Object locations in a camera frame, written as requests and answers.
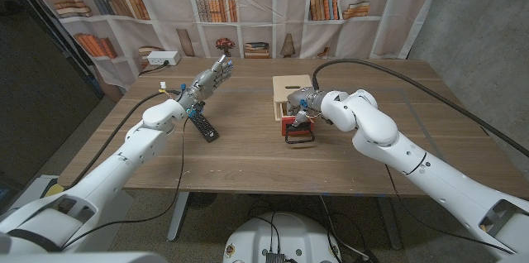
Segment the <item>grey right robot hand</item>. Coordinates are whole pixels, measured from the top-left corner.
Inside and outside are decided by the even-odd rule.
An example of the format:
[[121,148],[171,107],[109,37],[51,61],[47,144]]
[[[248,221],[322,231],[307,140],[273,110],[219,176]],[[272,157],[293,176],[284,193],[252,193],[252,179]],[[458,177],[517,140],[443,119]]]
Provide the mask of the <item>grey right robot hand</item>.
[[307,122],[310,116],[322,112],[322,100],[327,91],[306,87],[296,90],[287,97],[287,115],[295,116],[293,126]]

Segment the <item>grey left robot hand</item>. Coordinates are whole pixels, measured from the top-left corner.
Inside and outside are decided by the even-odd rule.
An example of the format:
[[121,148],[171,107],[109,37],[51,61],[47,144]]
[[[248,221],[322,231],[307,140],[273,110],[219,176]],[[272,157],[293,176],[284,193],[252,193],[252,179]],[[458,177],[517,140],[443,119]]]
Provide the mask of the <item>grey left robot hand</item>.
[[224,81],[231,77],[232,71],[232,61],[226,61],[226,55],[222,55],[210,69],[206,69],[196,76],[190,86],[182,92],[178,103],[184,109],[190,109],[198,102],[206,100]]

